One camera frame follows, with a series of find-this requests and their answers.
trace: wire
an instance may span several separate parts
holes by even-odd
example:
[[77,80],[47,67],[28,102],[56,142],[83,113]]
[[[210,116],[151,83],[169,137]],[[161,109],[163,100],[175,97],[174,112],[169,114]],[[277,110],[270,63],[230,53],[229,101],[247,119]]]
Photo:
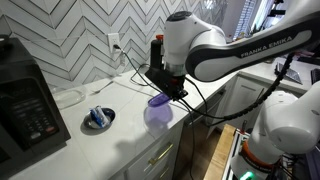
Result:
[[251,112],[254,108],[258,107],[260,104],[262,104],[271,94],[272,92],[277,88],[277,86],[280,84],[280,81],[283,79],[284,75],[287,73],[287,70],[290,68],[290,64],[293,60],[293,56],[294,56],[294,53],[290,53],[287,57],[287,60],[286,62],[284,63],[283,65],[283,68],[281,70],[281,72],[279,73],[279,75],[277,76],[276,80],[273,82],[273,84],[269,87],[269,89],[257,100],[255,101],[253,104],[251,104],[250,106],[248,106],[247,108],[243,109],[242,111],[239,111],[237,113],[234,113],[234,114],[231,114],[231,115],[228,115],[228,116],[224,116],[224,117],[214,117],[214,116],[211,116],[209,114],[204,114],[204,113],[201,113],[195,109],[193,109],[186,101],[184,101],[182,99],[182,101],[184,101],[186,103],[186,105],[191,109],[193,110],[194,112],[200,114],[200,115],[203,115],[203,116],[207,116],[207,117],[210,117],[210,118],[215,118],[215,119],[222,119],[221,121],[218,121],[216,123],[213,123],[213,124],[210,124],[209,126],[216,126],[220,123],[223,123],[225,121],[230,121],[230,120],[233,120],[233,119],[236,119],[238,117],[241,117],[243,115],[246,115],[248,114],[249,112]]
[[[126,52],[124,52],[118,45],[114,45],[114,47],[116,49],[120,49],[122,51],[122,53],[128,58],[130,64],[132,65],[132,67],[135,69],[135,71],[137,72],[137,74],[140,76],[140,78],[148,85],[150,86],[151,88],[155,89],[156,91],[160,92],[160,90],[158,90],[157,88],[153,87],[152,85],[150,85],[143,77],[142,75],[139,73],[139,71],[136,69],[136,67],[132,64],[128,54]],[[293,60],[293,56],[294,56],[294,53],[290,53],[286,59],[286,62],[284,63],[283,65],[283,68],[281,70],[281,72],[279,73],[279,75],[277,76],[276,80],[273,82],[273,84],[269,87],[269,89],[257,100],[255,101],[253,104],[251,104],[250,106],[248,106],[247,108],[243,109],[242,111],[239,111],[237,113],[234,113],[234,114],[231,114],[231,115],[228,115],[228,116],[224,116],[224,117],[215,117],[215,116],[211,116],[207,113],[202,113],[194,108],[192,108],[184,99],[181,99],[181,101],[184,102],[184,104],[186,106],[188,106],[188,108],[190,108],[192,111],[200,114],[200,115],[203,115],[205,117],[210,117],[210,118],[213,118],[213,119],[221,119],[221,121],[218,121],[216,123],[213,123],[213,124],[209,124],[207,126],[216,126],[220,123],[223,123],[225,121],[230,121],[230,120],[233,120],[233,119],[236,119],[238,117],[241,117],[243,115],[246,115],[248,114],[249,112],[251,112],[253,109],[257,108],[260,104],[262,104],[271,94],[272,92],[277,88],[277,86],[280,84],[280,81],[283,79],[284,75],[287,73],[287,70],[290,68],[290,64]]]
[[204,102],[205,111],[206,111],[205,113],[208,114],[208,103],[207,103],[206,99],[203,97],[200,89],[198,88],[198,86],[197,86],[194,82],[192,82],[192,81],[191,81],[190,79],[188,79],[187,77],[186,77],[186,80],[187,80],[188,82],[190,82],[190,83],[197,89],[199,95],[201,96],[201,98],[202,98],[202,100],[203,100],[203,102]]
[[318,150],[318,152],[320,152],[320,149],[318,148],[318,146],[316,145],[316,149]]
[[291,179],[295,180],[296,178],[287,168],[280,164],[280,168],[285,172]]
[[[142,67],[144,67],[144,66],[150,66],[149,64],[141,64],[140,66],[139,66],[139,68],[138,68],[138,72],[139,72],[139,70],[142,68]],[[139,86],[148,86],[148,84],[141,84],[141,83],[138,83],[138,82],[136,82],[135,80],[133,80],[133,77],[135,77],[137,75],[137,72],[135,72],[132,76],[131,76],[131,78],[130,78],[130,81],[133,83],[133,84],[136,84],[136,85],[139,85]]]
[[191,128],[192,128],[192,153],[191,153],[191,162],[190,162],[190,169],[189,169],[189,174],[190,174],[190,177],[191,179],[193,180],[193,176],[192,176],[192,167],[193,167],[193,158],[194,158],[194,151],[196,149],[196,143],[195,143],[195,134],[194,134],[194,125],[193,125],[193,121],[194,121],[194,118],[193,118],[193,115],[190,111],[190,109],[185,105],[183,104],[182,102],[180,101],[177,101],[178,103],[182,104],[189,112],[189,116],[190,116],[190,119],[191,119]]
[[142,75],[139,73],[139,71],[137,70],[137,68],[133,65],[131,59],[129,58],[128,54],[127,54],[124,50],[122,50],[122,49],[121,49],[118,45],[116,45],[116,44],[115,44],[113,47],[116,48],[116,49],[120,49],[120,51],[127,57],[129,63],[131,64],[131,66],[133,67],[133,69],[136,71],[136,73],[140,76],[140,78],[141,78],[148,86],[150,86],[150,87],[153,88],[154,90],[156,90],[156,91],[158,91],[158,92],[161,93],[161,91],[160,91],[159,89],[153,87],[151,84],[149,84],[149,83],[142,77]]

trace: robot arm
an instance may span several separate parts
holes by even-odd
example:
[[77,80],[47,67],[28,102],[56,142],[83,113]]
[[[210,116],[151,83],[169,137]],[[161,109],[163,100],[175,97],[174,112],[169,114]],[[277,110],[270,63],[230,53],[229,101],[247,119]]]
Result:
[[276,26],[251,38],[226,44],[223,31],[190,12],[168,17],[164,31],[165,69],[146,76],[170,98],[183,98],[184,75],[212,82],[236,70],[286,54],[320,39],[320,1],[291,0]]
[[276,91],[264,102],[245,148],[231,159],[231,169],[240,178],[266,179],[284,153],[305,154],[320,139],[320,82],[299,99]]

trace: microwave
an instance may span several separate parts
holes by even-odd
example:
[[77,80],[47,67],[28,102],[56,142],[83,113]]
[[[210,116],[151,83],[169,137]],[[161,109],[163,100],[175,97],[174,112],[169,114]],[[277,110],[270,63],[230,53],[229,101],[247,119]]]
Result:
[[0,177],[41,160],[68,139],[39,65],[19,39],[0,35]]

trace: electrical outlet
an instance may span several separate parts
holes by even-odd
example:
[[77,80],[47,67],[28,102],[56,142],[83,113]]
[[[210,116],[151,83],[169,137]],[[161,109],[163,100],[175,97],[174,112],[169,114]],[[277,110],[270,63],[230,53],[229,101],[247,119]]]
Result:
[[118,53],[120,52],[119,49],[115,49],[113,45],[117,44],[120,46],[120,38],[119,38],[119,33],[111,33],[108,34],[108,40],[109,40],[109,48],[111,53]]

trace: white wall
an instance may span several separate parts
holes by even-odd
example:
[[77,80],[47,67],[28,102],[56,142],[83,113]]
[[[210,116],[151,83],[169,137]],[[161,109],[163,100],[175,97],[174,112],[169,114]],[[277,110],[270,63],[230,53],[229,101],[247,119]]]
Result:
[[228,7],[221,27],[226,37],[234,36],[245,2],[246,0],[228,0]]

